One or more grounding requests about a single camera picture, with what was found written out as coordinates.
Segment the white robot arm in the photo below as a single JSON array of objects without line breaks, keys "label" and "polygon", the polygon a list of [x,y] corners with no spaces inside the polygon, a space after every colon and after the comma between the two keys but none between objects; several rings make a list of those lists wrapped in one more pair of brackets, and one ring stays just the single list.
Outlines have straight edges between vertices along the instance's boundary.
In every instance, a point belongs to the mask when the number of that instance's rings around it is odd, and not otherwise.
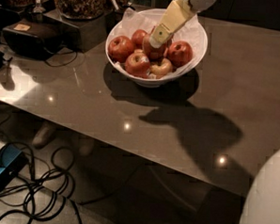
[{"label": "white robot arm", "polygon": [[[160,48],[175,32],[198,12],[208,9],[216,0],[173,0],[149,43]],[[280,224],[280,150],[260,169],[246,197],[240,224]]]}]

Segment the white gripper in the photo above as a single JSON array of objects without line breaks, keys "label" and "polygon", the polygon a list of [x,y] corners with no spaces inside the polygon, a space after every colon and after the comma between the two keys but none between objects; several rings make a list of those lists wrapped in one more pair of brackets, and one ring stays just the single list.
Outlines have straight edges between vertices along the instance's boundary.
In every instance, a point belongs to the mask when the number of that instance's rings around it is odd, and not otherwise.
[{"label": "white gripper", "polygon": [[173,0],[150,34],[150,45],[153,48],[160,48],[191,20],[196,12],[210,8],[215,2],[216,0]]}]

